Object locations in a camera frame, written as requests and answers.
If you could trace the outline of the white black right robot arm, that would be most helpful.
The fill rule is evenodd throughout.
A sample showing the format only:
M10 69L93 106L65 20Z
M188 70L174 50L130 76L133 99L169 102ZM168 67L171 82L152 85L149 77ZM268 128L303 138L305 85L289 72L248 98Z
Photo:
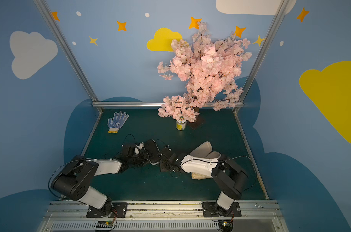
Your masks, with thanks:
M248 173L230 158L213 151L205 142L190 154L175 154L165 148L160 152L160 159L169 171L203 175L212 178L221 190L215 209L222 213L232 211L232 204L240 200L248 182Z

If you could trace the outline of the beige folded umbrella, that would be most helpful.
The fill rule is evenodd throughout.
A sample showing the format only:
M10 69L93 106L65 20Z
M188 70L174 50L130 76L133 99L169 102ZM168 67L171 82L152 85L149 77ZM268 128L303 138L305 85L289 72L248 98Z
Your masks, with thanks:
M207 176L207 175L203 175L203 174L199 174L199 173L191 173L191 177L192 179L195 180L203 180L203 179L211 179L211 176Z

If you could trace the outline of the right aluminium frame post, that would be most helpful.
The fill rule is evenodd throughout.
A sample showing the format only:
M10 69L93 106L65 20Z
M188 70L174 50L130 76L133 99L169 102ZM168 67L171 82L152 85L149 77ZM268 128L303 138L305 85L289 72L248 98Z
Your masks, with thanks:
M263 41L263 45L261 45L261 48L258 52L258 55L257 55L257 58L254 62L254 65L252 67L252 70L249 74L249 76L247 77L247 80L243 86L243 93L242 95L240 96L240 101L238 103L238 105L233 109L233 113L235 116L237 116L237 113L238 111L240 110L240 108L243 108L244 107L244 100L253 84L253 81L255 80L257 74L258 74L258 71L265 59L265 56L277 34L277 31L286 15L286 9L288 8L289 4L291 3L292 1L289 1L289 0L283 0L280 2L279 6L278 6L278 10L273 18L273 21L267 31L267 34L266 34L266 38L265 40Z

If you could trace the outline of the dark brown tree base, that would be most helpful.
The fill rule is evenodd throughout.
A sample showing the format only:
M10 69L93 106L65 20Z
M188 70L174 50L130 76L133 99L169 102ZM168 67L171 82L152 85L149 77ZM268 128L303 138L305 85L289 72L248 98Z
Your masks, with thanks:
M195 107L194 108L195 113L200 113L200 108ZM195 120L193 122L189 122L188 125L193 129L197 129L199 126L201 126L205 122L204 118L200 116L200 114L196 115Z

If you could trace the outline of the white blue dotted work glove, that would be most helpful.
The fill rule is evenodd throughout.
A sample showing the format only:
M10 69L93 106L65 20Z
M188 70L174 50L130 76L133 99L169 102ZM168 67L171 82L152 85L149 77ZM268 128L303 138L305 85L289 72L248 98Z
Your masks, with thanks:
M107 126L109 128L108 133L118 133L119 129L123 127L129 116L130 115L126 112L115 112L107 121Z

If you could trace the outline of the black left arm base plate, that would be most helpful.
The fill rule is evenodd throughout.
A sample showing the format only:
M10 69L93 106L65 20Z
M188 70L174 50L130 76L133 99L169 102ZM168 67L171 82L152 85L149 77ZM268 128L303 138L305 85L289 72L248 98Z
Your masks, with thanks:
M127 203L108 202L101 209L89 206L86 218L125 218Z

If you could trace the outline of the black zippered umbrella sleeve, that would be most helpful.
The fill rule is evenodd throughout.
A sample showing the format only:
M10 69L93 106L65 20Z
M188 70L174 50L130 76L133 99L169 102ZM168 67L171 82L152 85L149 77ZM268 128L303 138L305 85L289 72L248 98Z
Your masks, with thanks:
M152 165L157 165L160 163L161 160L161 153L156 144L156 142L152 139L147 140L144 142L144 149L149 157L149 162Z

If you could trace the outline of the pink cherry blossom tree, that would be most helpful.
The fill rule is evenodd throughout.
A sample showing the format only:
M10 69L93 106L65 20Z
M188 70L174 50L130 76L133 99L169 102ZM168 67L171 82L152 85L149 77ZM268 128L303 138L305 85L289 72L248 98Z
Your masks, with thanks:
M171 48L175 57L169 64L158 65L158 72L166 80L174 74L185 81L183 95L166 96L158 115L175 120L195 122L199 112L208 102L215 111L234 108L240 100L243 89L235 78L242 74L242 63L252 57L247 52L251 42L239 39L231 33L226 39L212 41L207 23L198 23L198 31L192 37L193 43L173 40Z

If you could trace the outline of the aluminium frame post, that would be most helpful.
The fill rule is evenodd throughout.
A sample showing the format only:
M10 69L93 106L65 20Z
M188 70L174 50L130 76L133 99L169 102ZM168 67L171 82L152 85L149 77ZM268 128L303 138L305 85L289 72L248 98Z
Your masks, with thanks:
M254 62L254 65L252 67L252 70L249 74L249 76L247 77L247 80L243 86L243 93L242 95L240 96L240 101L238 103L238 105L233 109L233 113L235 116L237 116L237 113L238 111L240 110L240 108L243 108L244 107L244 100L253 84L253 81L255 80L257 74L258 74L258 71L265 59L265 56L277 34L277 31L286 15L286 9L288 8L289 4L291 3L292 1L289 1L289 0L283 0L280 2L279 6L278 6L278 10L273 18L273 21L267 31L267 34L266 34L266 38L265 40L263 41L263 45L261 45L261 48L258 52L258 55L257 55L257 58Z
M67 40L65 39L61 29L59 28L57 21L54 19L47 2L41 1L41 0L35 0L33 2L35 3L41 16L43 17L43 19L47 23L52 34L55 36L58 44L60 45L63 53L65 54L67 60L69 61L72 69L74 70L75 74L77 75L78 79L80 80L81 84L83 85L84 89L86 90L88 96L92 100L92 103L97 102L98 97L96 96L91 84L89 83L81 66L79 65L75 55L73 54L72 49L70 48L69 44L67 43Z

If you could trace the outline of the left controller circuit board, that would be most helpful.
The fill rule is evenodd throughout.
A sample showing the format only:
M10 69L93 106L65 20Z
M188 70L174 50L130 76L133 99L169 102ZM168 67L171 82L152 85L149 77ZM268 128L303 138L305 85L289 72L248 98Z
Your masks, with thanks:
M96 232L109 232L112 231L114 222L112 220L98 221L95 226Z

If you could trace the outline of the yellow white tin can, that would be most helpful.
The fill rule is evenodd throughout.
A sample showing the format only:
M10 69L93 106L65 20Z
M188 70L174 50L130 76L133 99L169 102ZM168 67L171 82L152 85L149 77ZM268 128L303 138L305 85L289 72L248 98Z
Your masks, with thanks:
M184 117L180 117L179 119L176 120L176 128L179 131L183 131L186 128L187 125L187 120L184 119Z

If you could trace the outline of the controller circuit board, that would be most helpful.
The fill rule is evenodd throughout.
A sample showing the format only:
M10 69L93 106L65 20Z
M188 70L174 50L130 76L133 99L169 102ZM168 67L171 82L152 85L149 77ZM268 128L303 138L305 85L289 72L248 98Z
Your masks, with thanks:
M112 220L98 221L95 226L96 232L109 232L112 231L114 222Z
M219 220L218 221L219 232L232 232L233 230L233 222L232 221L225 221Z

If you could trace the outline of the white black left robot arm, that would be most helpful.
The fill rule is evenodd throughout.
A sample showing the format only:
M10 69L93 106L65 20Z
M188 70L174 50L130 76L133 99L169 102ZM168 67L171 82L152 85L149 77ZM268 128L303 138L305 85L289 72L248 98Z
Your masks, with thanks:
M108 197L91 186L93 179L101 175L121 174L130 168L148 162L144 143L124 144L117 159L88 159L75 156L58 174L53 174L49 187L73 201L79 201L96 209L108 206Z

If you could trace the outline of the aluminium front rail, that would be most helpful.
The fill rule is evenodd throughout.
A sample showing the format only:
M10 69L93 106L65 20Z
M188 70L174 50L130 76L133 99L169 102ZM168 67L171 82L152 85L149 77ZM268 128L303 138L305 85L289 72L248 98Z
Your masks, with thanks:
M39 232L95 232L98 221L112 220L110 232L219 232L218 221L232 221L232 232L287 232L276 201L238 201L241 217L204 217L203 201L119 201L127 203L125 218L86 218L88 206L51 202Z

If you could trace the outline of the left aluminium frame post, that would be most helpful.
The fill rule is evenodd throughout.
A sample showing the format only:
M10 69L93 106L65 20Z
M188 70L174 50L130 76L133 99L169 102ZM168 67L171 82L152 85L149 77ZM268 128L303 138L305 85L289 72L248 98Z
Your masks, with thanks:
M92 103L97 102L98 97L96 96L91 84L89 83L81 66L79 65L75 55L73 54L72 49L70 48L69 44L67 43L67 40L65 39L61 29L59 28L57 21L54 19L47 2L41 1L41 0L35 0L33 2L35 3L41 16L43 17L43 19L47 23L52 34L55 36L58 44L60 45L63 53L65 54L67 60L69 61L72 69L74 70L75 74L77 75L78 79L80 80L81 84L83 85L84 89L86 90L88 96L92 100Z

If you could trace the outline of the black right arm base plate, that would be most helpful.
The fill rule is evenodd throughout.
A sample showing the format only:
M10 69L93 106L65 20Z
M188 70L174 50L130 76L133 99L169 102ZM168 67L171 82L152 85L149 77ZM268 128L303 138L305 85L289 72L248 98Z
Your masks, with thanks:
M242 216L242 212L238 202L233 202L228 210L222 208L216 202L203 202L201 206L203 216L205 218L240 218Z

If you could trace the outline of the right controller circuit board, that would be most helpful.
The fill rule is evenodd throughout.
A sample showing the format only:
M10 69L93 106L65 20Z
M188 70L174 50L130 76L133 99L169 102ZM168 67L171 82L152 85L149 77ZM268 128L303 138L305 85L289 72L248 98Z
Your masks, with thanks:
M233 222L232 221L225 221L219 220L218 221L219 232L232 232L233 230Z

